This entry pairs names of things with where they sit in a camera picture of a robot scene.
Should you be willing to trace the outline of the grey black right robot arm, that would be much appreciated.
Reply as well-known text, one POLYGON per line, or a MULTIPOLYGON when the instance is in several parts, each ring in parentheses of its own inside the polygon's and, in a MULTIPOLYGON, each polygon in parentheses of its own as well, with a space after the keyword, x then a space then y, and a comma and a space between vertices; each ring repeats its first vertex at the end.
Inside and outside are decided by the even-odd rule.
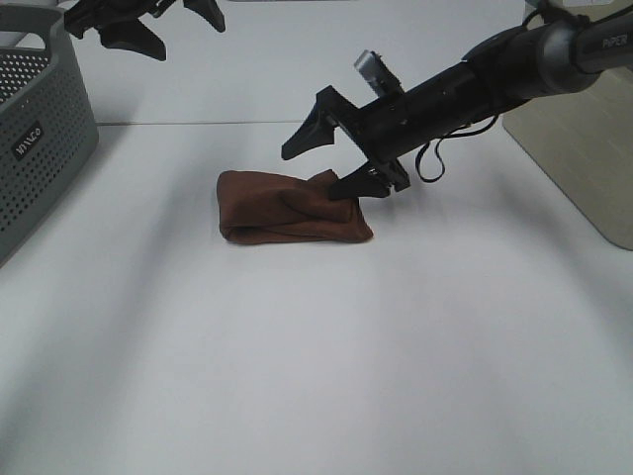
POLYGON ((409 187, 401 156, 424 155, 449 139, 472 135, 470 126, 491 128, 498 117, 541 97, 591 87, 605 70, 632 63, 632 9, 593 21, 548 1, 530 19, 470 49, 458 63, 405 91, 381 57, 365 50, 354 66, 376 93, 357 107, 333 87, 316 102, 298 130, 282 145, 285 160, 334 142, 342 129, 360 148, 365 163, 329 185, 331 200, 386 198, 409 187))

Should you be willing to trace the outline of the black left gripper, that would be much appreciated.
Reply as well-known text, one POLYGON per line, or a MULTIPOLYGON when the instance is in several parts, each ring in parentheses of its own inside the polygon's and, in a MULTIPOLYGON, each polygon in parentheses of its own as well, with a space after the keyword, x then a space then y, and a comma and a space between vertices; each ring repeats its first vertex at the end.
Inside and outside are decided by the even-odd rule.
MULTIPOLYGON (((215 0, 184 0, 184 6, 201 16, 217 32, 226 30, 223 11, 215 0)), ((64 28, 75 37, 98 29, 103 47, 136 52, 164 61, 163 41, 139 18, 160 17, 174 1, 153 0, 81 0, 64 13, 64 28)))

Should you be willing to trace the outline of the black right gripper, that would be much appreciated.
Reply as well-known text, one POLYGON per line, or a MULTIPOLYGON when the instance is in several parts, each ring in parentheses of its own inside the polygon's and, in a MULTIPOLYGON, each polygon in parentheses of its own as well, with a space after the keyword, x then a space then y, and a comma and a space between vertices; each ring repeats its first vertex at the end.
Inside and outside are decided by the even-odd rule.
POLYGON ((366 156, 366 163, 328 188, 330 200, 386 198, 410 186, 399 158, 460 128, 522 105, 500 86, 497 72, 480 56, 436 74, 404 94, 356 107, 333 87, 316 102, 297 131, 283 143, 281 157, 293 159, 334 144, 342 128, 366 156))

